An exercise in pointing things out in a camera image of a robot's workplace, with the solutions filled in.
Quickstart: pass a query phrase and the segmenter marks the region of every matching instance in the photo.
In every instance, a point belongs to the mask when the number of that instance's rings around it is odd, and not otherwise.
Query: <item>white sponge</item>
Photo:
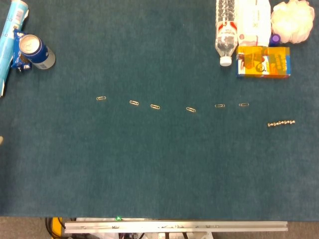
[[[283,43],[300,43],[309,37],[314,18],[315,10],[306,0],[281,2],[271,15],[272,31]]]

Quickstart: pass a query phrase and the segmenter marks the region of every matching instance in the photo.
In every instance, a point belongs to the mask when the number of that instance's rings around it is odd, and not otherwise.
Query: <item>toothpaste tube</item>
[[[0,97],[4,94],[4,84],[13,58],[13,30],[21,30],[28,16],[28,5],[21,0],[11,0],[10,9],[0,37]]]
[[[20,51],[19,43],[21,38],[26,35],[26,33],[15,29],[13,31],[14,42],[13,42],[13,62],[11,68],[17,68],[19,71],[31,69],[31,62],[26,59]]]

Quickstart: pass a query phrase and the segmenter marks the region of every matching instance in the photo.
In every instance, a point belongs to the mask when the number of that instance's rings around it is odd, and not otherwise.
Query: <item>purple bottle cap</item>
[[[269,46],[274,47],[274,46],[279,46],[280,45],[280,35],[278,34],[273,34],[270,37],[269,41]]]

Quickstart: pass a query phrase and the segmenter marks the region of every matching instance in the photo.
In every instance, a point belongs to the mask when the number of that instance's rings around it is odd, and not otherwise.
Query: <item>gold paper clip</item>
[[[249,106],[249,103],[240,103],[239,106],[240,106],[240,107],[248,107],[248,106]]]
[[[151,108],[155,109],[155,110],[159,110],[160,109],[160,106],[157,106],[157,105],[151,105]]]
[[[130,104],[135,105],[135,106],[138,106],[140,103],[137,102],[137,101],[130,101]]]
[[[196,110],[193,109],[193,108],[191,108],[191,107],[186,107],[186,110],[187,110],[187,111],[190,111],[190,112],[192,112],[192,113],[195,113],[195,112],[196,112]]]
[[[103,101],[103,100],[106,100],[106,96],[98,96],[96,98],[97,101]]]
[[[224,107],[226,107],[226,105],[225,104],[217,104],[217,105],[215,105],[215,107],[216,108],[224,108]]]

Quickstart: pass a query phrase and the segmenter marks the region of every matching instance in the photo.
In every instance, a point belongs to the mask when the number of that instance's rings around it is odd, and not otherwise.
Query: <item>metal frame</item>
[[[287,222],[214,221],[76,221],[65,233],[286,232]]]

